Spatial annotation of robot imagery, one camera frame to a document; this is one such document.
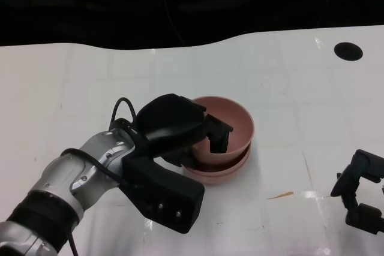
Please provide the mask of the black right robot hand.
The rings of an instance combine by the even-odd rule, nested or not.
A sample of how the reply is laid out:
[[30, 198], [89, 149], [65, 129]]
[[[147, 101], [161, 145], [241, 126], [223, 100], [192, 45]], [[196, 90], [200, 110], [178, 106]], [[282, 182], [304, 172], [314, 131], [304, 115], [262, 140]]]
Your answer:
[[383, 158], [361, 149], [356, 150], [350, 164], [342, 173], [337, 173], [331, 197], [341, 197], [347, 209], [347, 225], [371, 234], [383, 232], [382, 212], [367, 204], [359, 204], [356, 200], [360, 178], [380, 183], [383, 179]]

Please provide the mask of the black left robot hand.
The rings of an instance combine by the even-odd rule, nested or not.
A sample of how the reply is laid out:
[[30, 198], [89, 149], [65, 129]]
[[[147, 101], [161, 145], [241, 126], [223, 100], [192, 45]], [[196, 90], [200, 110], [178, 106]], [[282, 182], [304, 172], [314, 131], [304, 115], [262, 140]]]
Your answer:
[[134, 127], [150, 154], [178, 167], [196, 168], [192, 146], [209, 140], [211, 153], [227, 152], [233, 127], [206, 112], [206, 107], [176, 95], [162, 95], [137, 114]]

